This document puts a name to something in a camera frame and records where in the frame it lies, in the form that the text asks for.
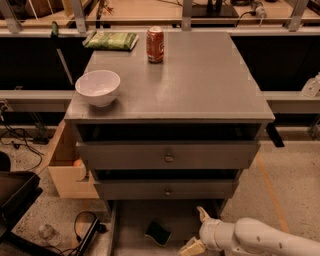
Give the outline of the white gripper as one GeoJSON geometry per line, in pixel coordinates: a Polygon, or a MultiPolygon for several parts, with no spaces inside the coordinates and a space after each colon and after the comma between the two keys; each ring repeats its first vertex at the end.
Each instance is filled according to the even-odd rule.
{"type": "Polygon", "coordinates": [[[179,256],[197,256],[204,253],[206,248],[215,251],[233,250],[237,245],[237,240],[234,236],[235,225],[212,219],[202,206],[198,206],[197,210],[202,222],[199,230],[200,239],[192,237],[179,250],[179,256]]]}

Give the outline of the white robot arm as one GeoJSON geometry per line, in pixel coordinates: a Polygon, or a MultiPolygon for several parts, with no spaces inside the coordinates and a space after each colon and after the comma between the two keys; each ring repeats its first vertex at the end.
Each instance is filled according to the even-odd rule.
{"type": "Polygon", "coordinates": [[[317,241],[279,231],[256,219],[227,223],[211,218],[201,206],[197,210],[202,223],[199,238],[192,237],[179,256],[197,256],[207,250],[227,250],[237,256],[320,256],[317,241]]]}

